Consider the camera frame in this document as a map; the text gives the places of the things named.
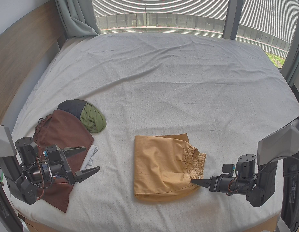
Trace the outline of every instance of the clothing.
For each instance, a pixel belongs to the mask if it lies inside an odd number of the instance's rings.
[[[60,103],[57,109],[64,110],[70,114],[73,114],[79,119],[85,104],[86,101],[82,100],[66,100]]]
[[[143,201],[172,201],[196,191],[191,179],[203,179],[206,154],[187,134],[135,136],[134,196]]]
[[[46,146],[57,144],[58,147],[86,147],[86,151],[67,158],[73,174],[80,170],[86,154],[92,145],[94,138],[82,125],[81,121],[74,115],[63,111],[55,110],[49,114],[36,126],[34,141],[44,151]],[[43,199],[59,210],[66,212],[69,203],[69,194],[73,185],[56,184],[63,179],[55,180],[55,183],[47,189],[44,189]],[[38,188],[38,195],[41,195],[41,189]]]
[[[100,132],[106,127],[105,116],[89,102],[86,102],[80,120],[90,133]]]
[[[93,155],[98,151],[98,146],[92,145],[88,150],[86,157],[82,163],[80,170],[84,170],[87,165],[91,166],[93,164]]]

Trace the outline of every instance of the white folded cloth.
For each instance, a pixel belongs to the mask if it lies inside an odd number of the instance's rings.
[[[90,149],[88,150],[86,157],[83,161],[83,164],[80,168],[80,170],[84,170],[87,165],[91,166],[93,164],[93,155],[98,151],[98,146],[96,145],[91,145]]]

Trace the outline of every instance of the navy garment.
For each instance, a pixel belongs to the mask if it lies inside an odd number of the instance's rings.
[[[85,104],[86,101],[82,100],[66,100],[60,103],[57,109],[64,110],[80,119]]]

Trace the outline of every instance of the wooden headboard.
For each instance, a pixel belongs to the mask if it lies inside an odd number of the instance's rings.
[[[63,34],[55,0],[51,0],[0,35],[0,124],[25,77]]]

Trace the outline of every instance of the brown shorts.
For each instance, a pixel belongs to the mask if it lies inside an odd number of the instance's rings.
[[[190,145],[187,134],[135,136],[134,196],[143,201],[172,201],[199,188],[206,154]]]

